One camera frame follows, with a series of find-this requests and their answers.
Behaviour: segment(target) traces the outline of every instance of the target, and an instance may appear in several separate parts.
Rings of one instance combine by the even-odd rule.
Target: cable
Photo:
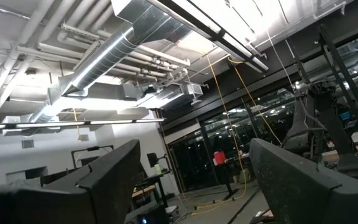
[[[232,137],[233,137],[233,140],[234,140],[234,145],[235,145],[235,147],[236,147],[236,149],[237,149],[237,156],[238,156],[238,159],[239,159],[241,172],[242,172],[242,175],[244,176],[244,182],[245,182],[244,191],[243,191],[243,193],[242,193],[242,195],[241,195],[240,197],[233,198],[234,200],[237,200],[237,199],[242,198],[242,197],[246,194],[246,191],[247,191],[247,178],[246,178],[246,173],[245,173],[245,170],[244,170],[244,168],[243,168],[243,166],[242,166],[242,161],[241,161],[241,156],[240,156],[240,149],[239,149],[239,147],[238,147],[238,145],[237,145],[237,140],[236,140],[236,135],[235,135],[235,133],[234,133],[234,128],[233,128],[233,125],[232,125],[232,123],[231,123],[231,120],[230,120],[230,117],[229,117],[229,113],[227,112],[227,108],[226,108],[225,102],[224,102],[224,100],[223,100],[223,96],[222,96],[222,93],[221,93],[221,89],[220,89],[220,87],[219,87],[218,79],[216,78],[215,71],[214,71],[214,69],[213,69],[213,67],[212,67],[212,64],[211,64],[211,61],[210,61],[210,59],[209,59],[209,56],[207,55],[206,58],[208,59],[209,67],[211,68],[212,74],[213,74],[213,76],[214,76],[215,84],[216,84],[216,87],[217,87],[217,89],[218,89],[218,93],[219,93],[219,96],[220,96],[220,98],[221,98],[224,111],[226,112],[227,120],[229,121],[229,125],[230,125],[230,128],[231,128]],[[201,214],[204,214],[204,213],[208,213],[208,212],[210,212],[210,211],[213,211],[213,210],[217,209],[218,207],[221,206],[221,204],[226,203],[226,202],[230,202],[230,200],[220,201],[220,202],[214,203],[214,204],[212,204],[212,205],[196,206],[196,209],[199,209],[199,208],[208,208],[208,207],[213,207],[213,206],[216,206],[216,207],[214,207],[214,208],[212,208],[212,209],[210,209],[210,210],[207,210],[207,211],[205,211],[205,212],[198,212],[198,213],[193,212],[193,213],[191,214],[191,216],[201,215]]]
[[[279,140],[279,138],[277,137],[277,135],[274,133],[272,127],[270,127],[269,123],[268,123],[268,122],[266,121],[266,119],[264,118],[262,112],[260,112],[259,108],[257,107],[257,104],[256,104],[254,98],[252,97],[252,95],[250,94],[250,92],[249,92],[249,90],[248,90],[246,84],[244,83],[244,81],[243,81],[243,79],[242,79],[242,77],[241,77],[239,71],[237,70],[236,67],[234,67],[234,69],[235,69],[235,71],[236,71],[238,77],[240,78],[242,85],[243,85],[244,88],[246,89],[246,91],[247,91],[247,93],[248,93],[248,95],[249,95],[249,98],[250,98],[251,101],[253,102],[253,104],[254,104],[256,110],[259,112],[260,117],[263,119],[263,121],[265,122],[265,124],[266,124],[267,127],[269,128],[270,132],[271,132],[271,133],[273,134],[273,136],[275,137],[275,139],[278,141],[278,143],[279,143],[279,144],[282,144],[281,141]]]
[[[302,106],[302,109],[303,109],[303,112],[305,112],[305,115],[312,119],[314,122],[316,122],[318,124],[318,126],[322,127],[324,130],[327,130],[326,127],[317,119],[315,118],[314,116],[310,115],[306,109],[306,106],[305,104],[303,103],[303,100],[302,99],[299,99],[299,102],[301,103],[301,106]]]

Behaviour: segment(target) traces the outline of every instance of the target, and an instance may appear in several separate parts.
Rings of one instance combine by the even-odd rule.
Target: wall
[[[152,112],[143,119],[154,118]],[[157,123],[135,123],[135,124],[115,124],[104,126],[95,132],[96,138],[98,141],[101,141],[104,145],[113,144],[114,148],[123,145],[124,143],[132,140],[138,139],[140,141],[140,151],[141,158],[140,161],[143,165],[148,176],[154,175],[154,168],[151,168],[149,161],[147,160],[147,154],[155,152],[158,157],[166,154],[165,143],[158,133],[158,124]],[[110,129],[114,132],[114,137],[112,138]],[[167,168],[168,165],[165,160],[159,161],[160,165],[163,168]],[[161,178],[161,182],[164,188],[165,194],[174,193],[177,194],[178,188],[175,182],[175,178],[172,174],[165,175]]]
[[[3,137],[0,134],[0,185],[6,184],[6,174],[38,167],[47,167],[48,174],[72,169],[71,151],[97,145],[94,133],[88,128],[80,130],[88,134],[89,141],[77,139],[76,129],[66,129],[57,134],[38,134],[31,138],[23,136]],[[34,148],[22,149],[22,140],[34,140]],[[99,151],[77,152],[76,158],[98,156]]]

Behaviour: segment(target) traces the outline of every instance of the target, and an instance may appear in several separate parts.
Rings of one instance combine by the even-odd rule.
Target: black monitor
[[[151,168],[153,168],[156,164],[158,164],[158,157],[156,153],[148,153],[147,159],[149,160],[149,164]]]

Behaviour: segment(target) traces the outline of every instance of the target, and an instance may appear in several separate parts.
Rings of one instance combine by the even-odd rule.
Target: white pipe
[[[99,2],[94,6],[94,8],[86,15],[78,26],[81,30],[87,30],[87,28],[92,24],[92,22],[101,14],[103,9],[111,2],[111,0],[99,0]]]
[[[15,86],[25,78],[25,76],[26,76],[25,71],[27,71],[30,64],[34,61],[34,59],[35,59],[35,56],[33,56],[33,55],[28,55],[25,57],[24,61],[20,65],[20,67],[17,69],[17,72],[13,75],[11,81],[9,82],[7,87],[5,87],[4,92],[0,96],[0,109],[3,106],[3,104],[5,103],[6,99],[11,95]]]
[[[17,44],[27,43],[30,37],[34,34],[36,28],[46,15],[53,2],[54,0],[39,1],[37,9],[31,15],[30,20],[27,22],[24,27],[24,30],[21,32],[21,36],[19,37]],[[0,69],[0,89],[3,86],[6,77],[9,75],[9,72],[11,72],[12,67],[16,63],[18,57],[19,53],[17,52],[16,48],[13,48]]]
[[[85,13],[88,11],[88,9],[92,6],[92,4],[95,2],[95,0],[83,0],[81,1],[80,5],[75,9],[73,14],[70,16],[70,18],[67,20],[67,24],[69,26],[76,26],[77,23],[81,20],[81,18],[85,15]],[[59,34],[57,35],[57,39],[59,42],[73,45],[76,47],[80,47],[83,49],[87,49],[90,46],[86,45],[84,43],[81,43],[80,41],[77,41],[72,38],[67,38],[67,32],[64,30],[61,30]]]
[[[55,31],[56,27],[59,25],[60,21],[62,21],[62,19],[65,17],[67,11],[72,7],[74,2],[75,0],[63,0],[60,3],[59,8],[56,10],[55,14],[52,16],[47,26],[40,34],[38,42],[44,42],[49,39],[49,37]]]
[[[114,14],[114,9],[112,6],[109,6],[103,15],[93,24],[92,32],[97,32],[103,26],[104,23]]]
[[[156,65],[161,65],[163,67],[169,67],[169,68],[172,68],[172,69],[179,68],[178,65],[172,65],[172,64],[170,64],[168,62],[163,62],[161,60],[158,60],[156,58],[152,58],[152,57],[150,57],[148,55],[144,55],[144,54],[139,53],[139,52],[133,51],[133,52],[129,53],[129,55],[132,56],[132,57],[135,57],[135,58],[139,58],[141,60],[145,60],[146,62],[152,62],[152,63],[154,63]]]
[[[168,60],[171,60],[172,62],[177,62],[177,63],[180,63],[182,65],[186,65],[186,66],[190,66],[191,63],[187,60],[182,60],[182,59],[179,59],[179,58],[176,58],[176,57],[173,57],[171,55],[167,55],[165,53],[162,53],[162,52],[159,52],[158,50],[154,50],[154,49],[151,49],[151,48],[148,48],[148,47],[145,47],[143,45],[140,45],[138,46],[138,49],[141,49],[141,50],[144,50],[148,53],[151,53],[151,54],[154,54],[154,55],[158,55],[160,57],[163,57],[163,58],[166,58]]]
[[[44,52],[58,54],[62,56],[68,56],[68,57],[79,58],[79,59],[84,57],[84,53],[76,52],[74,50],[67,50],[61,47],[56,47],[44,43],[39,43],[38,48]]]
[[[111,36],[111,34],[109,32],[106,32],[104,30],[98,30],[98,31],[96,31],[96,33],[99,36],[102,36],[102,37],[105,37],[105,38],[109,38]]]
[[[31,49],[28,47],[18,46],[17,51],[22,54],[33,55],[36,57],[50,58],[52,60],[61,60],[62,62],[68,62],[68,63],[78,63],[80,61],[75,58],[69,58],[69,57],[64,57],[64,56],[60,56],[60,55],[45,53],[45,52],[41,52],[39,50]]]
[[[126,70],[133,71],[133,72],[139,72],[139,73],[146,74],[146,75],[150,74],[150,75],[157,76],[157,77],[166,77],[167,76],[164,73],[148,71],[146,69],[137,68],[134,66],[123,64],[123,63],[118,63],[115,67],[121,68],[121,69],[126,69]]]
[[[162,70],[165,70],[165,71],[168,71],[168,72],[173,72],[173,69],[171,69],[171,68],[156,65],[156,64],[154,64],[152,62],[145,62],[143,60],[136,59],[136,58],[133,58],[133,57],[130,57],[130,56],[125,57],[124,60],[128,60],[128,61],[135,62],[135,63],[140,63],[142,65],[148,65],[148,66],[151,66],[153,68],[162,69]]]
[[[110,69],[110,71],[117,72],[117,73],[122,73],[122,74],[126,74],[126,75],[133,75],[133,76],[137,76],[139,78],[147,78],[147,79],[150,79],[150,80],[155,80],[156,79],[155,77],[150,76],[150,75],[141,75],[141,74],[136,73],[136,72],[130,72],[130,71],[122,70],[122,69],[115,68],[115,67]]]

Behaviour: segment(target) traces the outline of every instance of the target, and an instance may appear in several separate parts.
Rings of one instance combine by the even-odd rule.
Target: air vent
[[[34,147],[34,140],[22,140],[22,149],[30,149]]]

